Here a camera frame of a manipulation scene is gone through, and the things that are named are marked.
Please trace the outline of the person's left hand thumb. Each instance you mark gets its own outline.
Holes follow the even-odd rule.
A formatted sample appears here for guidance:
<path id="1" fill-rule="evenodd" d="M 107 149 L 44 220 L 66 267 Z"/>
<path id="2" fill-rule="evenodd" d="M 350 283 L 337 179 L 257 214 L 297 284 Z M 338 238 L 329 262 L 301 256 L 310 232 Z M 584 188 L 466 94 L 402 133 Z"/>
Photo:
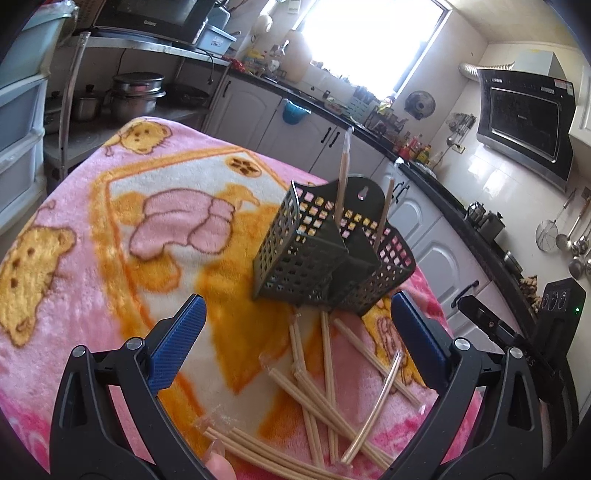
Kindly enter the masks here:
<path id="1" fill-rule="evenodd" d="M 225 448 L 221 440 L 215 439 L 204 454 L 204 465 L 217 480 L 236 480 L 235 469 L 225 458 Z"/>

